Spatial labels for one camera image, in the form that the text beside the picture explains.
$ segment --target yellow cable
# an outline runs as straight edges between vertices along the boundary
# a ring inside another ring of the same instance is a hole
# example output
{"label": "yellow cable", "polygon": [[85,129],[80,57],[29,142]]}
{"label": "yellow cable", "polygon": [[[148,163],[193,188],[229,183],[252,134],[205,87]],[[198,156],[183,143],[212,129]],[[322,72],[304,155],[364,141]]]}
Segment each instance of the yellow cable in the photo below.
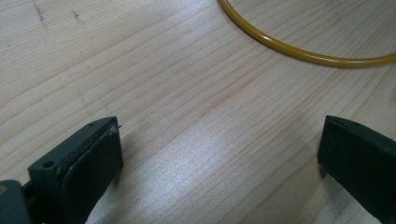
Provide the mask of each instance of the yellow cable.
{"label": "yellow cable", "polygon": [[396,63],[396,54],[391,54],[389,56],[383,56],[378,58],[366,58],[366,59],[355,59],[355,58],[338,58],[333,56],[327,56],[323,54],[317,54],[314,52],[310,52],[303,49],[297,49],[291,45],[285,44],[273,37],[263,33],[253,25],[251,25],[248,21],[242,18],[238,12],[233,9],[230,2],[228,0],[219,0],[221,6],[227,15],[246,33],[251,35],[256,40],[262,42],[264,45],[268,46],[271,49],[275,49],[281,53],[289,55],[291,57],[311,62],[311,63],[319,63],[327,66],[334,67],[350,67],[350,68],[359,68],[359,67],[370,67],[370,66],[378,66],[387,63]]}

